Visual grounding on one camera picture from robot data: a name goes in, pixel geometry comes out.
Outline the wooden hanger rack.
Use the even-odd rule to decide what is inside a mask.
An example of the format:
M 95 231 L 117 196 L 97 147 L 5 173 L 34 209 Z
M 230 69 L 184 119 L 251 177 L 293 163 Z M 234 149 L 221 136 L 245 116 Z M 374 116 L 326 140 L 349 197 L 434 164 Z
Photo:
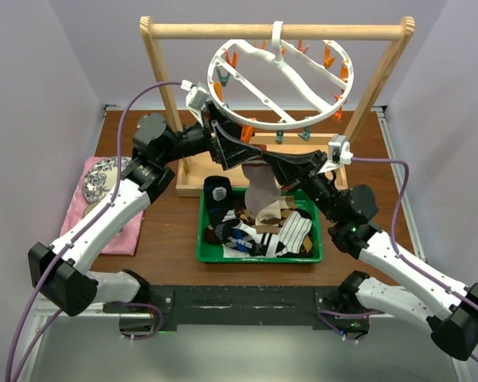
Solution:
M 181 131 L 185 128 L 180 125 L 178 110 L 175 106 L 171 91 L 172 83 L 167 79 L 167 69 L 163 55 L 160 52 L 159 42 L 163 39 L 219 40 L 222 45 L 230 39 L 246 39 L 257 45 L 264 46 L 271 41 L 275 22 L 270 25 L 156 24 L 149 17 L 140 19 L 140 33 L 157 80 L 156 86 L 160 90 L 166 108 L 166 114 L 163 116 L 174 130 Z M 339 44 L 341 44 L 343 40 L 387 42 L 388 46 L 378 65 L 378 69 L 372 77 L 345 131 L 345 136 L 348 141 L 350 141 L 357 130 L 362 126 L 366 114 L 378 98 L 385 82 L 390 77 L 394 66 L 413 36 L 414 29 L 415 22 L 411 17 L 403 18 L 396 25 L 286 25 L 283 23 L 281 27 L 281 37 L 299 47 L 306 48 L 309 55 L 319 60 L 323 58 L 323 47 L 319 42 L 324 39 L 337 41 Z M 262 129 L 255 127 L 247 129 L 245 131 L 245 138 L 250 132 L 257 130 Z M 242 167 L 243 165 L 260 164 L 262 166 L 268 166 L 262 158 L 262 155 L 266 151 L 273 150 L 261 146 L 257 142 L 249 141 L 249 144 L 260 148 L 262 150 L 261 156 L 248 160 L 231 170 Z M 188 159 L 189 158 L 182 158 L 177 160 L 177 162 L 186 163 Z M 175 176 L 172 180 L 179 179 L 182 176 L 181 171 L 174 171 L 174 173 Z

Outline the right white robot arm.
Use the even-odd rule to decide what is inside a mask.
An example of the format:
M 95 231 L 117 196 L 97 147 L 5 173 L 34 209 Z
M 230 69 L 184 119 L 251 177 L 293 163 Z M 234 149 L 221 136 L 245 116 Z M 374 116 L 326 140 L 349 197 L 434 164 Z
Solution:
M 284 188 L 302 190 L 333 223 L 328 233 L 341 252 L 399 284 L 378 286 L 373 278 L 363 276 L 339 292 L 339 304 L 345 311 L 355 313 L 363 307 L 369 315 L 399 316 L 421 326 L 447 355 L 459 361 L 472 358 L 478 345 L 478 283 L 468 286 L 441 273 L 398 244 L 394 230 L 382 230 L 373 220 L 378 207 L 371 187 L 338 190 L 326 177 L 341 165 L 362 162 L 361 157 L 320 151 L 266 151 L 262 157 Z

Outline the grey sock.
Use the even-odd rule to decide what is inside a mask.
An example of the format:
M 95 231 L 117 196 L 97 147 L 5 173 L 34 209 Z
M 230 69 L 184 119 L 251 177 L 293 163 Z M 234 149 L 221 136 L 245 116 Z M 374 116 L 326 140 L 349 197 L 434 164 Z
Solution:
M 268 166 L 243 165 L 242 172 L 249 181 L 245 191 L 245 207 L 253 217 L 280 199 L 281 191 Z

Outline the green plastic bin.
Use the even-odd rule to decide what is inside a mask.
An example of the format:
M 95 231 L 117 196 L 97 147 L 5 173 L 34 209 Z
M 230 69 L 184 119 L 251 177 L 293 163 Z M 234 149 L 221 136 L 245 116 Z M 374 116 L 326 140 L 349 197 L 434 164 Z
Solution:
M 210 224 L 210 219 L 206 210 L 204 192 L 200 192 L 199 202 L 199 221 L 197 230 L 196 259 L 201 263 L 287 263 L 287 264 L 311 264 L 320 263 L 324 258 L 323 238 L 320 224 L 320 211 L 302 192 L 297 191 L 294 194 L 296 207 L 308 212 L 312 219 L 311 229 L 311 256 L 302 258 L 268 258 L 265 256 L 257 257 L 225 257 L 221 245 L 209 244 L 204 240 L 204 231 Z

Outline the beige tan sock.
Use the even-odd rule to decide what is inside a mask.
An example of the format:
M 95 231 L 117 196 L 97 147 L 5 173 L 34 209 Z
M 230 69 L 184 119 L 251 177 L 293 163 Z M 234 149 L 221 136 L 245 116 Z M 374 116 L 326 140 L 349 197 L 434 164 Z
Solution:
M 280 199 L 259 211 L 255 218 L 254 228 L 257 233 L 278 233 L 284 222 L 296 208 L 293 200 Z

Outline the white round clip hanger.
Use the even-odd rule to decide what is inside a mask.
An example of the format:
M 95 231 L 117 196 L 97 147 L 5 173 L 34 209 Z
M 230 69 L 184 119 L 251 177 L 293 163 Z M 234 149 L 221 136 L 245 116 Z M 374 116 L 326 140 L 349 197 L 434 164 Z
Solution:
M 347 103 L 355 68 L 337 41 L 322 40 L 323 58 L 281 37 L 283 23 L 274 23 L 271 41 L 257 45 L 230 39 L 210 59 L 206 81 L 214 106 L 228 119 L 267 131 L 290 131 L 335 117 Z M 217 88 L 228 81 L 233 90 L 274 114 L 275 120 L 248 117 L 236 111 L 232 98 Z

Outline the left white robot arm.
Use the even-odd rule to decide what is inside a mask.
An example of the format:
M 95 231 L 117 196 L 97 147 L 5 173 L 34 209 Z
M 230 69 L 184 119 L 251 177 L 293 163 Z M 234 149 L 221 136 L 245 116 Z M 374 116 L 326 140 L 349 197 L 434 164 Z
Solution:
M 253 120 L 234 120 L 208 101 L 197 110 L 197 122 L 174 130 L 157 113 L 138 121 L 132 160 L 117 170 L 107 196 L 79 223 L 49 246 L 34 244 L 28 253 L 35 292 L 69 317 L 97 302 L 122 303 L 131 312 L 144 310 L 150 284 L 134 271 L 97 274 L 92 264 L 124 227 L 152 205 L 175 176 L 170 163 L 209 153 L 225 169 L 253 157 L 245 138 Z

